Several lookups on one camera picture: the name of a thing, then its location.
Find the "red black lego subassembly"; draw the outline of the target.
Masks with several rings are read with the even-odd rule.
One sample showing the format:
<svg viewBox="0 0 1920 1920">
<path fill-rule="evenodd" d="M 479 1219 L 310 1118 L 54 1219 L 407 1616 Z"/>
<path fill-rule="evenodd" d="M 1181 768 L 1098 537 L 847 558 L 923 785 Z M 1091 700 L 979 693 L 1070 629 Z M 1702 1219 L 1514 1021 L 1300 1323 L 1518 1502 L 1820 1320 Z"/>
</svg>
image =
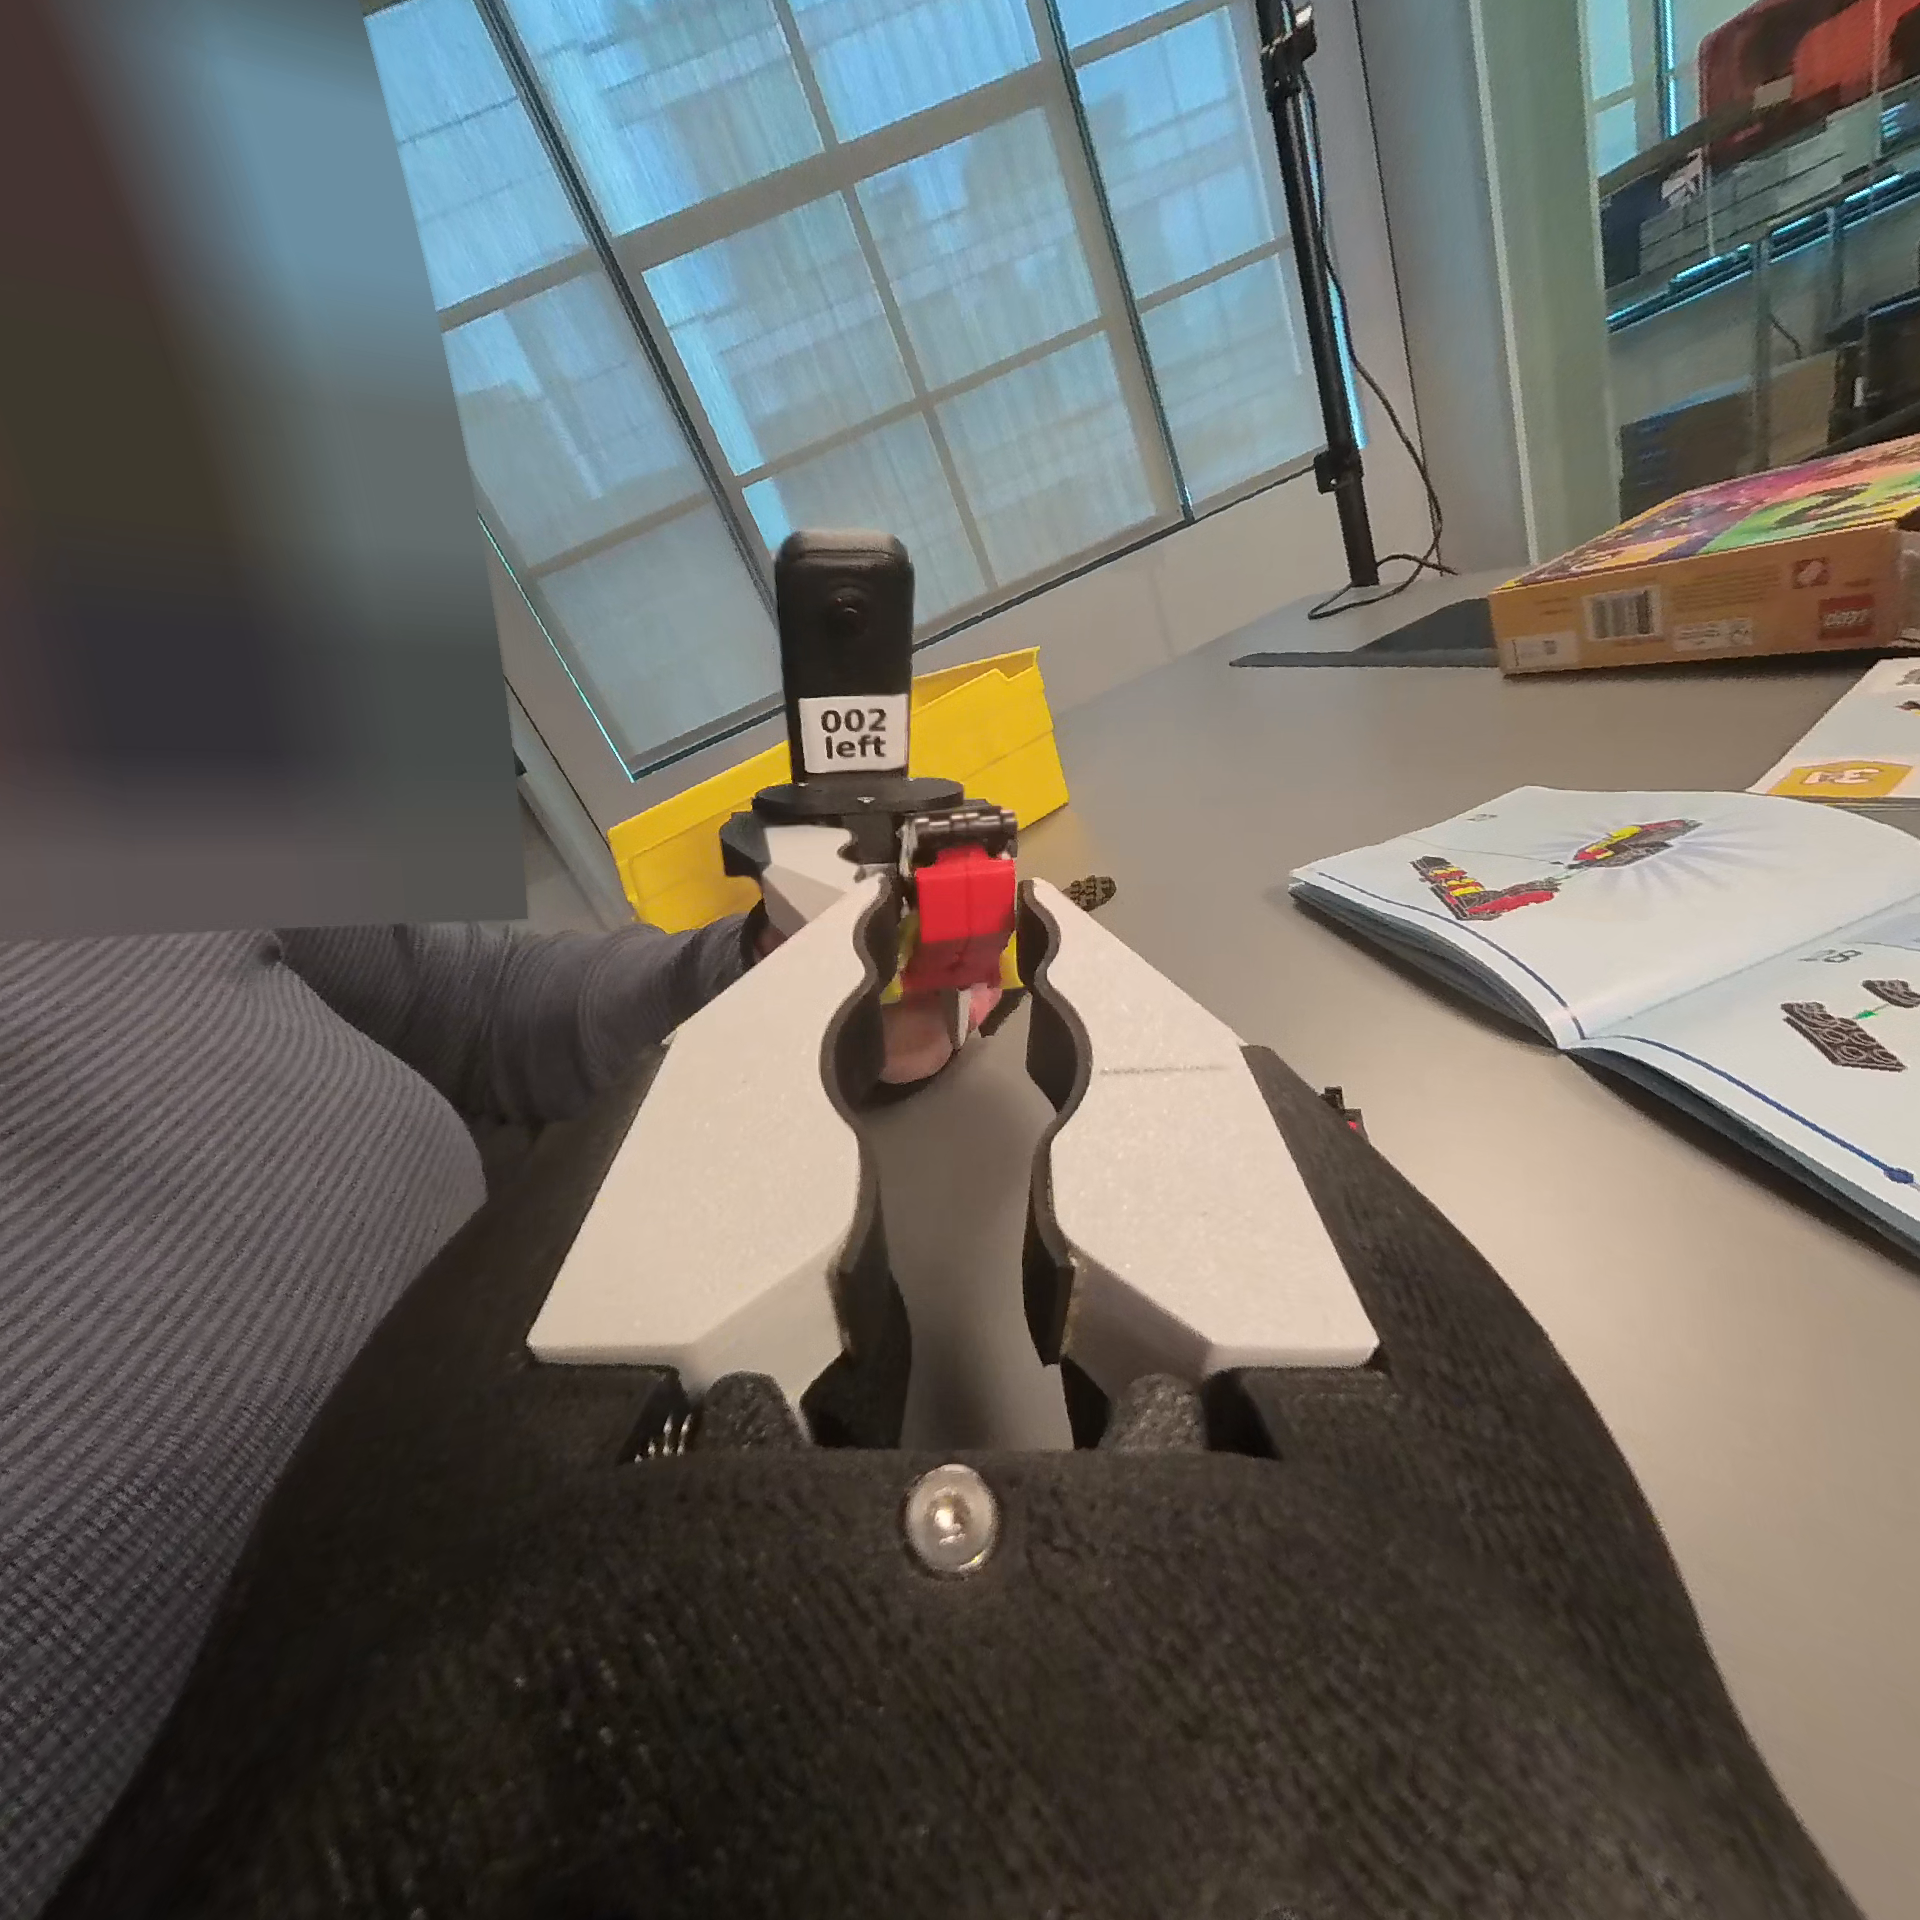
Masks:
<svg viewBox="0 0 1920 1920">
<path fill-rule="evenodd" d="M 998 989 L 1018 934 L 1018 836 L 1007 806 L 960 799 L 906 817 L 899 989 Z"/>
</svg>

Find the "colourful lego box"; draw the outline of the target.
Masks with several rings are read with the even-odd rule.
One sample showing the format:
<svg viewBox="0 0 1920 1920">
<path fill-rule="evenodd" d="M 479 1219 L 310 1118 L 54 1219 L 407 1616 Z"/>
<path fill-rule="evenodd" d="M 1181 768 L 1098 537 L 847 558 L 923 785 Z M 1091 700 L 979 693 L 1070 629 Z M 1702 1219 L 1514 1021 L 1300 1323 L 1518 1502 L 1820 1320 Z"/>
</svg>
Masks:
<svg viewBox="0 0 1920 1920">
<path fill-rule="evenodd" d="M 1490 593 L 1508 679 L 1917 643 L 1917 436 L 1680 494 Z"/>
</svg>

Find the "large grid window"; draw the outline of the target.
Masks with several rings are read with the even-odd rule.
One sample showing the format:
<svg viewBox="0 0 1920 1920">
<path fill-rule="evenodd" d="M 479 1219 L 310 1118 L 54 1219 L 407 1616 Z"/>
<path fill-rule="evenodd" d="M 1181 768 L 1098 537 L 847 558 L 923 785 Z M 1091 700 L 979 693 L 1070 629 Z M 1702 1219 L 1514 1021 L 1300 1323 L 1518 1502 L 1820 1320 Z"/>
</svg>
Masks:
<svg viewBox="0 0 1920 1920">
<path fill-rule="evenodd" d="M 1324 445 L 1252 4 L 365 27 L 487 540 L 623 776 L 767 713 L 795 531 L 903 540 L 932 640 Z"/>
</svg>

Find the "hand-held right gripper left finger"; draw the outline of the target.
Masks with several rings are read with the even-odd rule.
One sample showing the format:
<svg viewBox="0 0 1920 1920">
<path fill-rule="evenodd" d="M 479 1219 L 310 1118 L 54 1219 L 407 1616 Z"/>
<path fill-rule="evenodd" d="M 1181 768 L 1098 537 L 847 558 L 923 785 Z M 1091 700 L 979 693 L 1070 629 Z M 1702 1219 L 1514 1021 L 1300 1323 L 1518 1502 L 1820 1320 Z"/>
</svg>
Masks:
<svg viewBox="0 0 1920 1920">
<path fill-rule="evenodd" d="M 666 1047 L 527 1332 L 549 1365 L 765 1375 L 829 1446 L 900 1443 L 911 1340 L 856 1102 L 896 886 L 856 880 Z"/>
</svg>

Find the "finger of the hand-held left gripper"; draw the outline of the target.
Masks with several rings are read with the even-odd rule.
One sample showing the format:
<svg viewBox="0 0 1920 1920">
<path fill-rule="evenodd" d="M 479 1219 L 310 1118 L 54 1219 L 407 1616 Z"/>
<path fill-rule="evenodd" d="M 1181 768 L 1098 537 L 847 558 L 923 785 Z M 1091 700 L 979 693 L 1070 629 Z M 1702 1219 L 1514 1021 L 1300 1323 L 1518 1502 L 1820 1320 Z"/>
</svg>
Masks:
<svg viewBox="0 0 1920 1920">
<path fill-rule="evenodd" d="M 764 953 L 770 956 L 863 885 L 880 886 L 880 953 L 896 965 L 906 908 L 899 867 L 861 862 L 852 830 L 765 830 Z"/>
</svg>

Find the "person's left hand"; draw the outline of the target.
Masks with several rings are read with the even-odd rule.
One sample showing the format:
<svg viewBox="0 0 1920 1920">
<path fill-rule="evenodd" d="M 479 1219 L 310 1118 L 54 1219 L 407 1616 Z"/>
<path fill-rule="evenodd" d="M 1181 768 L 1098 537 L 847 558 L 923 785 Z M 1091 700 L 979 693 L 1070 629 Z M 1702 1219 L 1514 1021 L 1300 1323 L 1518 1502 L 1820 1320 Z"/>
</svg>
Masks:
<svg viewBox="0 0 1920 1920">
<path fill-rule="evenodd" d="M 976 1039 L 1000 1006 L 998 985 L 903 991 L 880 1007 L 883 1060 L 878 1086 L 919 1087 L 943 1071 Z"/>
</svg>

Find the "shelf rack with boxes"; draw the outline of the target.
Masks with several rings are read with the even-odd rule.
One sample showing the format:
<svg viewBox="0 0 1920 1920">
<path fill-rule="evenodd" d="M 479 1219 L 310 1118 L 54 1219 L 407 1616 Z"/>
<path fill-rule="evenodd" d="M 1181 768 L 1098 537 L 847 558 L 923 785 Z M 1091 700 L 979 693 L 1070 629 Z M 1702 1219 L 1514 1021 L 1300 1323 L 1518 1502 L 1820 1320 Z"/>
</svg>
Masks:
<svg viewBox="0 0 1920 1920">
<path fill-rule="evenodd" d="M 1589 3 L 1618 515 L 1916 436 L 1917 4 Z"/>
</svg>

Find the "black floor mat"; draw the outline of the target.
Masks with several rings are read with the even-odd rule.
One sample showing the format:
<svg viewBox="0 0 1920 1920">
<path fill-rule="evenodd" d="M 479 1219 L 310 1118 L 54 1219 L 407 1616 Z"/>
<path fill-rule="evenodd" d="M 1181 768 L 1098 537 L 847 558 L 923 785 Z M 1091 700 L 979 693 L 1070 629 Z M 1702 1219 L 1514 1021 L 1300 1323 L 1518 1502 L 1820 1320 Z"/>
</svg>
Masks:
<svg viewBox="0 0 1920 1920">
<path fill-rule="evenodd" d="M 1496 637 L 1485 597 L 1428 609 L 1407 623 L 1339 651 L 1258 651 L 1235 667 L 1496 667 Z"/>
</svg>

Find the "person's left forearm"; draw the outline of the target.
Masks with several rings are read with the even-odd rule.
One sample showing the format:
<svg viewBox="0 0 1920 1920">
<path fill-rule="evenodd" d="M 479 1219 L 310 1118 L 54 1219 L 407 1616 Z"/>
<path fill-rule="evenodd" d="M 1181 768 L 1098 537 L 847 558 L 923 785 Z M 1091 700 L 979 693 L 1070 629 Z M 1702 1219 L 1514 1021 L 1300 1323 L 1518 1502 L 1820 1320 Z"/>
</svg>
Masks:
<svg viewBox="0 0 1920 1920">
<path fill-rule="evenodd" d="M 581 1115 L 760 956 L 760 910 L 703 928 L 288 928 L 284 963 L 466 1120 Z"/>
</svg>

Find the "black stand pole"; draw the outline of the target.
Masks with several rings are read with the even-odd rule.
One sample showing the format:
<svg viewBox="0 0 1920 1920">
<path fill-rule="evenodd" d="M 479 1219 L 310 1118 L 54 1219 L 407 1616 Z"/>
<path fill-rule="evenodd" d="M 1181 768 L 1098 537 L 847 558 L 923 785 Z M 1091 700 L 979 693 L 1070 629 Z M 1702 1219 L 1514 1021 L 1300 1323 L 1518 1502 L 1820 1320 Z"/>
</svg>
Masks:
<svg viewBox="0 0 1920 1920">
<path fill-rule="evenodd" d="M 1348 583 L 1318 607 L 1330 615 L 1344 600 L 1380 585 L 1373 525 L 1363 484 L 1359 432 L 1348 376 L 1346 341 L 1338 315 L 1322 159 L 1311 123 L 1308 61 L 1317 51 L 1310 4 L 1258 3 L 1260 65 L 1266 113 L 1278 143 L 1287 230 L 1303 294 L 1303 323 L 1311 358 L 1325 445 L 1311 472 L 1335 508 Z"/>
</svg>

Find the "white booklet with yellow square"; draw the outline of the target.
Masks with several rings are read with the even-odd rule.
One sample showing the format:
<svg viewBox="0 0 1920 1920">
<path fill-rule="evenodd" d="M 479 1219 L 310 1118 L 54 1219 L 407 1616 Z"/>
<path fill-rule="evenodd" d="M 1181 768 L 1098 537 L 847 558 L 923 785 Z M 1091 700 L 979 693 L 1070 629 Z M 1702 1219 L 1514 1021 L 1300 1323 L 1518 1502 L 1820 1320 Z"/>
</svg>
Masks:
<svg viewBox="0 0 1920 1920">
<path fill-rule="evenodd" d="M 1917 656 L 1875 662 L 1749 793 L 1917 835 Z"/>
</svg>

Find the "person's arm, grey sleeve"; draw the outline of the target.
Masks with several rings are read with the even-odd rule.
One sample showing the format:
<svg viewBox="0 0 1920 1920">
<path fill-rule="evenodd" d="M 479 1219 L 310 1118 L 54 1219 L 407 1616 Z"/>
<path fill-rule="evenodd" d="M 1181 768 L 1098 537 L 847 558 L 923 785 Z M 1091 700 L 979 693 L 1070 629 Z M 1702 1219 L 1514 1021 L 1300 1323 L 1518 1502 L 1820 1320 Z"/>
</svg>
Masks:
<svg viewBox="0 0 1920 1920">
<path fill-rule="evenodd" d="M 485 1198 L 483 928 L 5 945 L 5 1916 L 150 1749 L 277 1475 Z"/>
</svg>

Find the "open lego instruction booklet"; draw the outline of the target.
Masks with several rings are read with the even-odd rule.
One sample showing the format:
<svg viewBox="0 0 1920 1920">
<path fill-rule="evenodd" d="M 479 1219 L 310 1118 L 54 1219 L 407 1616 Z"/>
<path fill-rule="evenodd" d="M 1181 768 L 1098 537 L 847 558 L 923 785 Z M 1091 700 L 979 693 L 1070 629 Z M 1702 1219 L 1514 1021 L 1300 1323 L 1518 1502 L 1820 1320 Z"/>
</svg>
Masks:
<svg viewBox="0 0 1920 1920">
<path fill-rule="evenodd" d="M 1290 895 L 1917 1246 L 1917 846 L 1843 806 L 1523 785 Z"/>
</svg>

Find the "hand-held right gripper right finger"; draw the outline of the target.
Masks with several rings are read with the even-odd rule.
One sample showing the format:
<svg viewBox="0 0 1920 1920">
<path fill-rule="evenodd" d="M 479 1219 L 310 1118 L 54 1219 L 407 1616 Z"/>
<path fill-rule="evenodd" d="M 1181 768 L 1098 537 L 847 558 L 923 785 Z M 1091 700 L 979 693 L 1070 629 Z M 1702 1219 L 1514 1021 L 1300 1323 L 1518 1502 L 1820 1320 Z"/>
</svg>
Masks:
<svg viewBox="0 0 1920 1920">
<path fill-rule="evenodd" d="M 1095 1449 L 1127 1391 L 1352 1371 L 1379 1332 L 1248 1047 L 1046 880 L 1023 880 L 1026 1073 L 1052 1105 L 1023 1317 Z"/>
</svg>

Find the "yellow plastic bin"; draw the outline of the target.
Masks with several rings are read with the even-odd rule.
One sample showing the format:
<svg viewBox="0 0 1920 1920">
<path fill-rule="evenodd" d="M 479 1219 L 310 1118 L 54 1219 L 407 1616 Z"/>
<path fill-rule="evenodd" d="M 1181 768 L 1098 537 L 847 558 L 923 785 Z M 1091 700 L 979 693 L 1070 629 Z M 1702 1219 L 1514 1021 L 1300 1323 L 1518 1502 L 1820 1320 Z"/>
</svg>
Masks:
<svg viewBox="0 0 1920 1920">
<path fill-rule="evenodd" d="M 1068 804 L 1037 648 L 919 675 L 910 718 L 917 776 L 955 780 L 971 798 L 1007 806 L 1021 827 Z M 725 872 L 717 835 L 787 776 L 789 751 L 776 742 L 615 825 L 608 847 L 636 921 L 678 932 L 747 912 L 757 888 Z"/>
</svg>

